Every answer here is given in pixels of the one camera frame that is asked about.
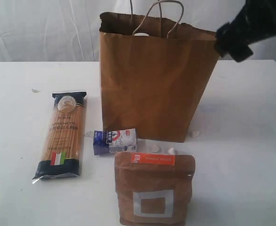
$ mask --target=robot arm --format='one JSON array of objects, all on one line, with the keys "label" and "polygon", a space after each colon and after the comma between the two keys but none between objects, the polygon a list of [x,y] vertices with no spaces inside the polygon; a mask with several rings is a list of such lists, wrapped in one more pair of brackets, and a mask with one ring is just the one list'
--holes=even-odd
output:
[{"label": "robot arm", "polygon": [[217,30],[215,49],[241,62],[253,55],[249,44],[276,36],[276,0],[246,0],[231,23]]}]

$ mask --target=small milk carton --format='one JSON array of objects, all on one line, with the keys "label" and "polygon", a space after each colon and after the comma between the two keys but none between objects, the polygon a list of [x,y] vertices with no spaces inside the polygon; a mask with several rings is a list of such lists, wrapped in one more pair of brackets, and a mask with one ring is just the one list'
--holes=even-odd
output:
[{"label": "small milk carton", "polygon": [[136,152],[136,129],[96,131],[93,140],[94,155],[115,152]]}]

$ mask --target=white pebble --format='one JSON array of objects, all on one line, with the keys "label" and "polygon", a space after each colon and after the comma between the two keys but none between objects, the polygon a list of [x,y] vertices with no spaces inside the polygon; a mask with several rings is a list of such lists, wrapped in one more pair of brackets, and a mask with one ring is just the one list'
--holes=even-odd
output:
[{"label": "white pebble", "polygon": [[167,153],[171,155],[176,155],[174,147],[169,148]]},{"label": "white pebble", "polygon": [[161,148],[159,147],[159,145],[153,145],[151,147],[151,152],[153,153],[158,153],[161,150]]},{"label": "white pebble", "polygon": [[191,137],[193,138],[197,138],[200,135],[200,131],[198,130],[194,130],[191,132]]}]

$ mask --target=italian flag label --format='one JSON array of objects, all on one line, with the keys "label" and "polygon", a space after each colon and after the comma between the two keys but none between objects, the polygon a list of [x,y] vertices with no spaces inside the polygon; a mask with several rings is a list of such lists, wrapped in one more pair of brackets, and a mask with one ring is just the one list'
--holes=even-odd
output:
[{"label": "italian flag label", "polygon": [[66,158],[66,152],[60,154],[52,152],[50,166],[63,165]]}]

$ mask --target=spaghetti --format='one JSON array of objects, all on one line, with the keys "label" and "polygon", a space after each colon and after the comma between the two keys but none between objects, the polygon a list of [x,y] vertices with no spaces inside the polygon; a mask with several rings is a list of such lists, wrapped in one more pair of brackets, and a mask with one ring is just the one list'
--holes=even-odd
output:
[{"label": "spaghetti", "polygon": [[83,104],[86,94],[52,94],[55,103],[51,124],[33,183],[42,178],[79,176],[79,156],[84,132]]}]

